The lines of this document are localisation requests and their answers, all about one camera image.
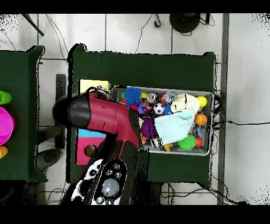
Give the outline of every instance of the plastic storage bin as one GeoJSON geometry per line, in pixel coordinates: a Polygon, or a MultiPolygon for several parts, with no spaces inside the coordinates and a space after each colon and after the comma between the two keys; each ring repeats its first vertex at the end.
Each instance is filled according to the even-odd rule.
{"type": "MultiPolygon", "coordinates": [[[[213,111],[214,111],[214,95],[211,92],[202,91],[188,91],[188,90],[176,90],[176,89],[158,89],[158,88],[146,88],[138,87],[142,92],[156,92],[163,94],[166,91],[171,91],[176,95],[179,94],[190,94],[195,97],[204,96],[207,99],[207,105],[203,107],[202,111],[207,116],[207,124],[202,126],[202,140],[203,145],[201,147],[195,147],[192,151],[184,151],[176,143],[173,143],[173,147],[170,148],[170,152],[166,152],[161,148],[153,148],[151,145],[145,145],[149,148],[150,153],[164,153],[164,154],[183,154],[183,155],[195,155],[195,156],[206,156],[211,150],[211,138],[212,138],[212,123],[213,123],[213,111]]],[[[111,97],[114,100],[120,101],[121,94],[125,91],[125,88],[117,86],[112,87],[111,97]]]]}

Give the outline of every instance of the soccer ball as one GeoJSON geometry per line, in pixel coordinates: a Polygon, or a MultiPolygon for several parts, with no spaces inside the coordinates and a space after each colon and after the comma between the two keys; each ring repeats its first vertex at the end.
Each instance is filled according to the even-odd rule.
{"type": "Polygon", "coordinates": [[[161,103],[155,104],[153,108],[156,114],[163,114],[165,110],[164,105],[161,103]]]}

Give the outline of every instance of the magenta bowl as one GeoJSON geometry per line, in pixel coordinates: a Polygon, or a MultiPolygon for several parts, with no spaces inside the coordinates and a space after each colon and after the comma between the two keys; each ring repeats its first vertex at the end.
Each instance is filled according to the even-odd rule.
{"type": "Polygon", "coordinates": [[[0,107],[0,145],[9,140],[14,127],[13,117],[3,107],[0,107]]]}

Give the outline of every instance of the green spiky ball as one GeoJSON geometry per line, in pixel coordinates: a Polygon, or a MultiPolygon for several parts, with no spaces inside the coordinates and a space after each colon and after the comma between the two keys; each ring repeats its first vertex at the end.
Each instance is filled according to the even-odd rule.
{"type": "Polygon", "coordinates": [[[191,151],[196,145],[196,137],[188,134],[187,137],[177,142],[178,146],[185,151],[191,151]]]}

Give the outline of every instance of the green tablecloth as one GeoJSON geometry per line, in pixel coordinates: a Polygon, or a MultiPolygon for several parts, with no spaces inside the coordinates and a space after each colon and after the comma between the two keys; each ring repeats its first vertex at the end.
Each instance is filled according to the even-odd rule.
{"type": "MultiPolygon", "coordinates": [[[[83,44],[74,46],[72,56],[72,93],[78,91],[78,79],[107,80],[112,85],[179,90],[214,90],[215,55],[122,54],[86,52],[83,44]]],[[[74,165],[75,128],[71,138],[70,181],[74,182],[85,166],[74,165]]],[[[207,156],[151,153],[148,180],[154,182],[199,182],[209,184],[207,156]]]]}
{"type": "Polygon", "coordinates": [[[27,52],[0,51],[0,90],[12,101],[0,105],[14,118],[15,129],[4,144],[8,154],[0,160],[0,180],[46,181],[35,168],[37,145],[37,61],[44,48],[27,52]]]}

